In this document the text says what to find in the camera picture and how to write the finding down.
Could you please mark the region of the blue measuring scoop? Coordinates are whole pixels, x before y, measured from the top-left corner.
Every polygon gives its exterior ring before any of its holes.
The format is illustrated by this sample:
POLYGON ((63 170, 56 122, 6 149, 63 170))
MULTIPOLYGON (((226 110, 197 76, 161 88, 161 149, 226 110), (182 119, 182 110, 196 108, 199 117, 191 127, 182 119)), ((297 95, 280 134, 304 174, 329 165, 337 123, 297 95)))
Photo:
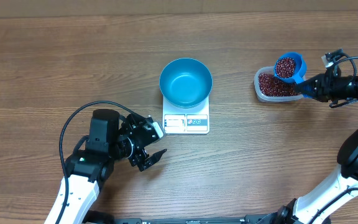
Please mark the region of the blue measuring scoop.
POLYGON ((274 77, 286 84, 292 85, 294 92, 304 95, 297 87, 297 84, 305 81, 307 71, 306 62, 303 56, 296 52, 283 54, 275 63, 273 68, 274 77))

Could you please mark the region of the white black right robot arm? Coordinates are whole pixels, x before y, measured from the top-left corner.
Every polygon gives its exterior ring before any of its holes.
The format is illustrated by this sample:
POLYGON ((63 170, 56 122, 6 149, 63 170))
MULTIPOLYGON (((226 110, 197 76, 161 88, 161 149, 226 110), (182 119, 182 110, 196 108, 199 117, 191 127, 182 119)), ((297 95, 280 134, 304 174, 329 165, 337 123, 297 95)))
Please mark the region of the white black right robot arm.
MULTIPOLYGON (((340 63, 354 63, 356 57, 342 49, 322 57, 326 71, 308 80, 300 80, 295 91, 330 108, 358 102, 358 71, 343 76, 340 63)), ((342 144, 337 166, 308 194, 293 199, 277 212, 260 219, 260 223, 329 223, 329 217, 341 206, 358 196, 358 129, 342 144)))

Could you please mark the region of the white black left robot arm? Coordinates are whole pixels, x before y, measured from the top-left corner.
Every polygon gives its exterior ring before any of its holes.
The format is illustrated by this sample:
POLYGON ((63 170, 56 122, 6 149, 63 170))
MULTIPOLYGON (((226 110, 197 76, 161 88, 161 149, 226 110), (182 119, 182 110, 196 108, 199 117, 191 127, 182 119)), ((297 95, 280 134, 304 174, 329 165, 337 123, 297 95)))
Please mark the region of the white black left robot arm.
POLYGON ((117 111, 93 111, 89 134, 83 136, 66 159, 66 173, 46 223, 114 223, 110 214, 91 210, 114 163, 127 159, 144 171, 157 163, 164 150, 153 155, 145 147, 161 140, 165 131, 151 117, 117 111))

